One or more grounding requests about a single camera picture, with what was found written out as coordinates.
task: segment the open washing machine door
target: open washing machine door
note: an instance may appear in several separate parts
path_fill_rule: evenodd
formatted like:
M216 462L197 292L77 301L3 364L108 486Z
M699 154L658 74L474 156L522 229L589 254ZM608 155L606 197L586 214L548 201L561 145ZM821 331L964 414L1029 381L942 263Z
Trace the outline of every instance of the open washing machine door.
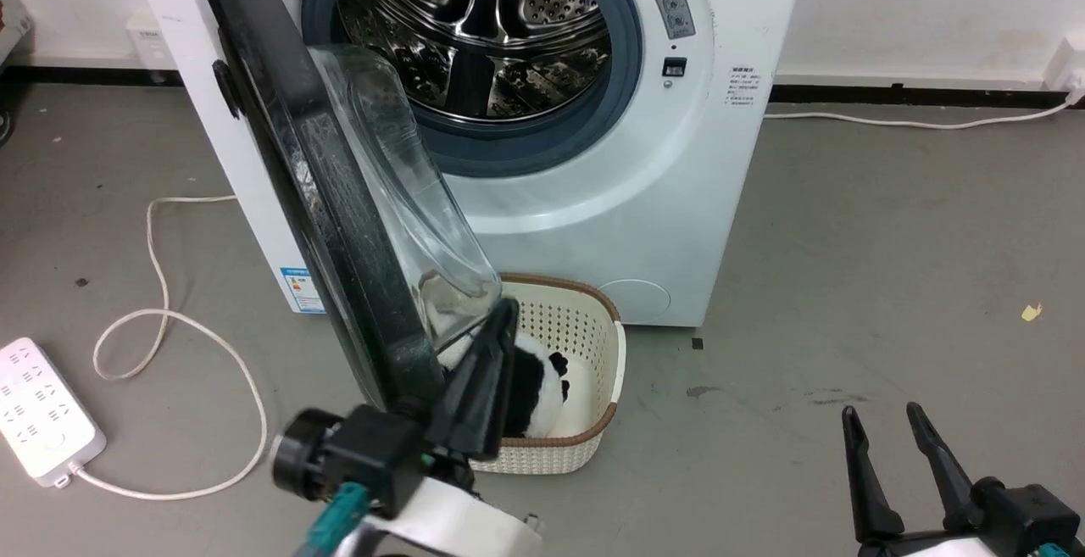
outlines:
M280 0L207 2L227 58L213 65L219 88L252 128L368 401L432 401L435 351L487 316L500 280L398 75L358 47L307 48Z

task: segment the concrete floor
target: concrete floor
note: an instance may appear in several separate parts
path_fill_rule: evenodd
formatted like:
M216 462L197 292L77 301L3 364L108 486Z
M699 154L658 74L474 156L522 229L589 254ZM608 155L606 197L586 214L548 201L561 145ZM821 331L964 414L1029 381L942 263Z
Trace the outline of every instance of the concrete floor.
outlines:
M852 555L844 403L908 526L941 521L904 415L917 400L973 479L1044 483L1085 508L1082 140L1082 113L959 132L767 123L705 326L630 329L596 458L565 477L487 476L483 495L541 516L551 556ZM197 333L175 327L132 381L105 382L90 364L105 326L159 304L148 202L229 190L182 91L41 86L22 98L0 148L0 342L28 336L50 353L108 436L88 467L99 477L192 489L255 448L242 379ZM237 206L159 216L175 308L250 362L276 428L304 406L356 402L326 318L286 309ZM1037 302L1042 317L1022 321ZM117 334L110 368L139 359L153 330L149 319ZM718 390L687 395L698 387ZM276 490L267 463L225 493L169 504L79 481L41 489L10 454L0 484L5 555L285 555L318 512Z

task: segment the white washing machine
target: white washing machine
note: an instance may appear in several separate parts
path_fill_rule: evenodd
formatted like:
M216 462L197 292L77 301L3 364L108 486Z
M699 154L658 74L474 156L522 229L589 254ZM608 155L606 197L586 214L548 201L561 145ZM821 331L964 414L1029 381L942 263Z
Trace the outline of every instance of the white washing machine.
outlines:
M216 81L207 0L149 2L288 302L321 311ZM704 318L793 3L282 0L306 43L396 67L497 269L596 286L627 322L664 326Z

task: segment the black and white plush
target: black and white plush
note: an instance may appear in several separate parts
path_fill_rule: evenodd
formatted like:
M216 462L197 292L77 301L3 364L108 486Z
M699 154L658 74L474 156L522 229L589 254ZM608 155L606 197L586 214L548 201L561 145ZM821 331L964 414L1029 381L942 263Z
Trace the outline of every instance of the black and white plush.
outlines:
M462 337L445 349L437 362L450 372L460 364L477 330ZM505 420L503 436L541 439L550 434L561 407L569 398L569 360L560 353L551 353L534 337L516 332L513 343L512 388L509 412Z

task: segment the white wall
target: white wall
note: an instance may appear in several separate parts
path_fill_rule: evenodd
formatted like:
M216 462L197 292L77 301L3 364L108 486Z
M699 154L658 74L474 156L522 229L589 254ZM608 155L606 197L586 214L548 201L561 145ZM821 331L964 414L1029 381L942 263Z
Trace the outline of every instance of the white wall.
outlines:
M22 0L35 29L16 63L75 67L140 67L125 24L144 0Z
M23 0L30 63L139 67L124 30L143 0ZM1038 89L1085 0L799 0L778 83Z
M799 0L778 83L1039 87L1085 0Z

